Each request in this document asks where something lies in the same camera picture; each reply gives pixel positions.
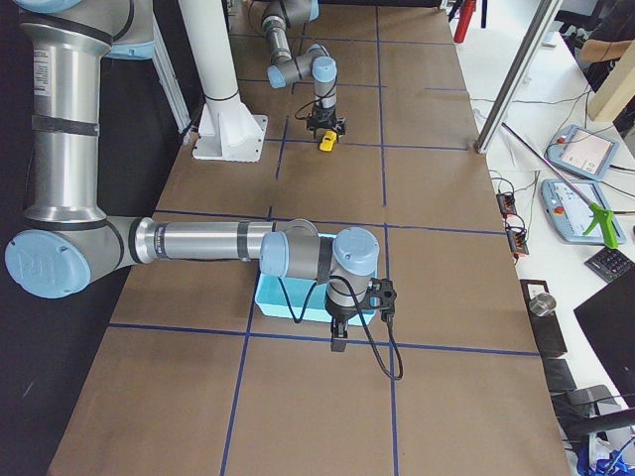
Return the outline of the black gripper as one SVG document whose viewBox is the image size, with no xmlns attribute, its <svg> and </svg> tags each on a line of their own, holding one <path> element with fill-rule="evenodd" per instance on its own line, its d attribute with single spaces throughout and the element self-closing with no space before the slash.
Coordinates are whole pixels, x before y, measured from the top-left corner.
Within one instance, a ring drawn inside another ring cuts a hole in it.
<svg viewBox="0 0 635 476">
<path fill-rule="evenodd" d="M 357 315 L 357 309 L 354 305 L 343 306 L 328 299 L 326 311 L 331 316 L 330 351 L 344 352 L 348 342 L 347 322 Z"/>
<path fill-rule="evenodd" d="M 313 121 L 315 123 L 313 127 L 313 137 L 317 138 L 318 130 L 320 129 L 319 125 L 335 125 L 337 122 L 336 118 L 336 107 L 321 107 L 319 105 L 315 105 L 313 107 Z"/>
</svg>

